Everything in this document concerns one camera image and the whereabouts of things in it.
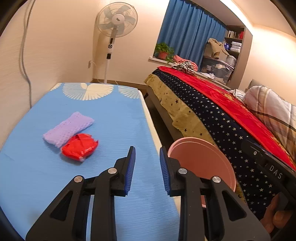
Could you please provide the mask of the right hand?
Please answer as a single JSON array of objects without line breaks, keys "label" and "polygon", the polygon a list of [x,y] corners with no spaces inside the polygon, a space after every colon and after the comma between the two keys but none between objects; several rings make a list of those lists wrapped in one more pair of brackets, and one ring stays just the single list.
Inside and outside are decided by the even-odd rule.
[{"label": "right hand", "polygon": [[263,219],[260,221],[268,233],[274,228],[282,229],[292,216],[291,211],[277,210],[280,194],[273,197],[270,205],[267,207]]}]

